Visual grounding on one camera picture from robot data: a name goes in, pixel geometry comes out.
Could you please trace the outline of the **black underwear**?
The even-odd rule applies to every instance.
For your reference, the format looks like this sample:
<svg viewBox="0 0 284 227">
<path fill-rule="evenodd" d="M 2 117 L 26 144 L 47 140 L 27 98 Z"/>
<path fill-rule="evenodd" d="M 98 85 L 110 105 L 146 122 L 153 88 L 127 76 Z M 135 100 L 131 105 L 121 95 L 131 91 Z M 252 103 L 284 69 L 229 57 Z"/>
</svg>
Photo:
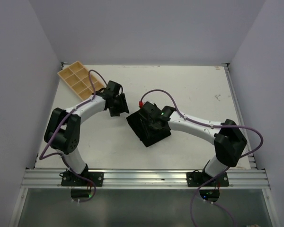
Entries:
<svg viewBox="0 0 284 227">
<path fill-rule="evenodd" d="M 158 131 L 152 129 L 148 122 L 140 116 L 139 111 L 126 117 L 126 120 L 145 147 L 152 146 L 171 135 L 170 130 L 165 128 Z"/>
</svg>

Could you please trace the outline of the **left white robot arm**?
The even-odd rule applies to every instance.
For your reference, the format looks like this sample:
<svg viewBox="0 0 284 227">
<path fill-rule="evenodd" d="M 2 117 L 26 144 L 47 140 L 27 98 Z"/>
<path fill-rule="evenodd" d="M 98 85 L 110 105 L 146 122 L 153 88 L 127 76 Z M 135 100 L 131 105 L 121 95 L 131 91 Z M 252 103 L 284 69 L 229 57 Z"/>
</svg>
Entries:
<svg viewBox="0 0 284 227">
<path fill-rule="evenodd" d="M 46 150 L 51 147 L 58 150 L 73 172 L 72 180 L 77 185 L 85 185 L 89 180 L 88 166 L 83 161 L 77 148 L 80 140 L 80 127 L 87 119 L 102 111 L 109 111 L 111 117 L 129 113 L 122 85 L 109 81 L 105 88 L 92 93 L 85 101 L 68 109 L 55 108 L 45 130 L 44 141 L 47 143 L 39 159 L 45 159 Z"/>
</svg>

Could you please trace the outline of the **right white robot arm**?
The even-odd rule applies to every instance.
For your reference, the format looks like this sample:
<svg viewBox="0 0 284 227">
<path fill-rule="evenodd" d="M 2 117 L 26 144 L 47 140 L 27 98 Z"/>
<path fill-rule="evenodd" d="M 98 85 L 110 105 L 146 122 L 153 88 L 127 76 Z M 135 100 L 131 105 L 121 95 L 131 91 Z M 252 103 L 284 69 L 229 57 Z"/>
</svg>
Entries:
<svg viewBox="0 0 284 227">
<path fill-rule="evenodd" d="M 201 174 L 205 185 L 218 181 L 218 174 L 227 168 L 236 167 L 247 140 L 236 123 L 230 119 L 225 122 L 210 122 L 203 119 L 189 119 L 189 115 L 165 106 L 158 113 L 151 113 L 147 120 L 155 130 L 167 127 L 169 130 L 185 132 L 199 137 L 214 146 L 215 155 L 203 168 Z"/>
</svg>

